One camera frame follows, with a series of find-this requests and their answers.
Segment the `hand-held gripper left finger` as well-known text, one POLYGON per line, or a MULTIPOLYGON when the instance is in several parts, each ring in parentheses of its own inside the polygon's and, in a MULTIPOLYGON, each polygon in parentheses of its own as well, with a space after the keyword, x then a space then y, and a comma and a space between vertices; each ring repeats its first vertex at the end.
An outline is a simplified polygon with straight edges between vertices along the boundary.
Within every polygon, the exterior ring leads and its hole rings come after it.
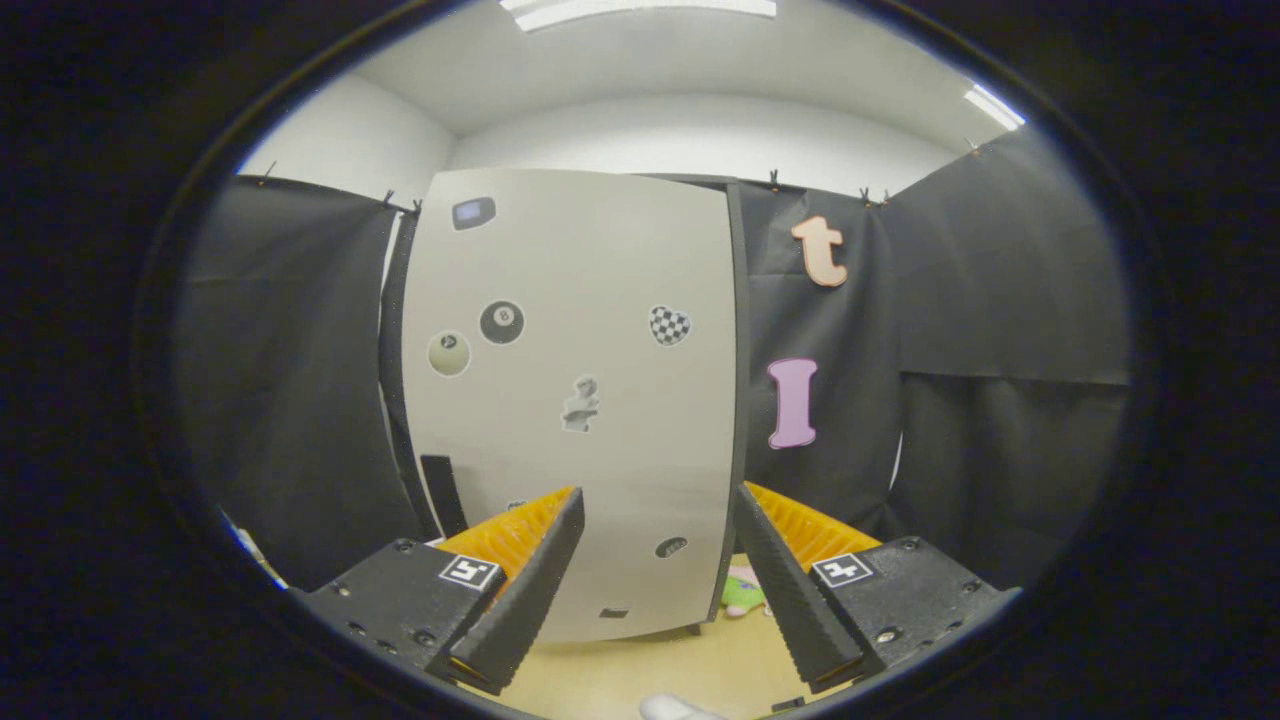
POLYGON ((402 675, 497 696, 535 643, 584 528, 582 491, 568 486, 435 544, 394 539, 292 594, 402 675))

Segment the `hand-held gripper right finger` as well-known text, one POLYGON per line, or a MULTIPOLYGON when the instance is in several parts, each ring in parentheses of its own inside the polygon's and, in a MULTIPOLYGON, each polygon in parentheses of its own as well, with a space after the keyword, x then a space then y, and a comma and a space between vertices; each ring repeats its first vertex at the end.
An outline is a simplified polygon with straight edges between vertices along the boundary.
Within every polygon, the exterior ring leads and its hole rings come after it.
POLYGON ((919 536, 877 541, 762 486, 737 486, 732 505, 736 537, 815 693, 922 661, 1019 596, 919 536))

